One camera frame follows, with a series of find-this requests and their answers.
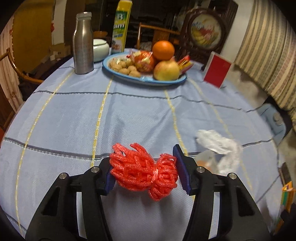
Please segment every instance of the yellow and white bottle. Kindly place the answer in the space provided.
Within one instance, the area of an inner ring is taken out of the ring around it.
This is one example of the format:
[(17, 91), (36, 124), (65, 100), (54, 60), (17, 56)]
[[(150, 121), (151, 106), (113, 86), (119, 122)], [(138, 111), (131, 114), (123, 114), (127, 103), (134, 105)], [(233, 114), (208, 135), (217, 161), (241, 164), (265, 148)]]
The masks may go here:
[(118, 3), (112, 34), (112, 54), (124, 52), (132, 5), (131, 0), (120, 0)]

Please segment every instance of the red mesh fruit net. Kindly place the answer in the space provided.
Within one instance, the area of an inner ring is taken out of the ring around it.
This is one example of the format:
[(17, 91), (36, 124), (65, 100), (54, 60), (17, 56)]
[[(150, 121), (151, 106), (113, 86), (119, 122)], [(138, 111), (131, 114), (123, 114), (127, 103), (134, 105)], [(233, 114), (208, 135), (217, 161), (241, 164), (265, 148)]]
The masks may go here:
[(177, 187), (178, 173), (176, 158), (161, 154), (157, 162), (138, 143), (130, 144), (130, 150), (119, 143), (113, 145), (114, 153), (110, 155), (113, 167), (111, 174), (118, 184), (130, 191), (148, 189), (150, 197), (159, 201)]

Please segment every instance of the white ceramic jar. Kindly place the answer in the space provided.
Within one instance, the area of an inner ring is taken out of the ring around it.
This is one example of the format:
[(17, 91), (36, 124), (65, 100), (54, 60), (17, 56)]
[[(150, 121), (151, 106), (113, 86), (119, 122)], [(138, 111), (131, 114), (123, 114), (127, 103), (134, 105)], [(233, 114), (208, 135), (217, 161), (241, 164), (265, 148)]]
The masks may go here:
[(103, 39), (94, 39), (94, 62), (101, 61), (109, 55), (109, 44)]

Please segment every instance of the blue gripper pad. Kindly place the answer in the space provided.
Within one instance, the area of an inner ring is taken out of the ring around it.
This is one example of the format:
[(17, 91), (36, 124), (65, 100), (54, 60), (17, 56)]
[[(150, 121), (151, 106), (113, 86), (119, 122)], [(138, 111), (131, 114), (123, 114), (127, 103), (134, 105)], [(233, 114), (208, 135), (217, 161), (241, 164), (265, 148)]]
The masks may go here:
[(111, 175), (110, 171), (112, 170), (112, 166), (110, 166), (109, 171), (106, 175), (106, 184), (105, 184), (105, 191), (108, 194), (111, 190), (113, 190), (115, 185), (115, 178)]
[(173, 147), (173, 156), (177, 158), (176, 166), (182, 188), (189, 195), (192, 190), (190, 186), (190, 175), (183, 160), (184, 154), (178, 144)]

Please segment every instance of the oval plate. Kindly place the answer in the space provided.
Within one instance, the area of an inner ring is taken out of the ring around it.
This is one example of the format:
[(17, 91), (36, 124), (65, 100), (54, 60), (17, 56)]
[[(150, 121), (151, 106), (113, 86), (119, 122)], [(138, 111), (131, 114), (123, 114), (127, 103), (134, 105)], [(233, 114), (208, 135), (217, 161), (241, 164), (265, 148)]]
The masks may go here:
[(104, 59), (103, 67), (106, 70), (108, 70), (109, 72), (111, 72), (112, 74), (114, 74), (115, 76), (117, 76), (118, 78), (121, 78), (121, 79), (126, 80), (126, 81), (130, 81), (130, 82), (133, 82), (133, 83), (143, 84), (143, 85), (152, 85), (152, 86), (175, 85), (175, 84), (183, 83), (187, 78), (187, 75), (183, 74), (177, 80), (159, 81), (159, 80), (154, 79), (152, 74), (149, 74), (149, 75), (144, 75), (143, 74), (140, 78), (137, 78), (137, 77), (132, 77), (132, 76), (128, 76), (128, 75), (125, 75), (125, 74), (118, 73), (118, 72), (112, 70), (111, 68), (109, 68), (109, 62), (113, 58), (126, 58), (127, 55), (128, 55), (128, 53), (125, 53), (125, 52), (110, 55), (109, 57)]

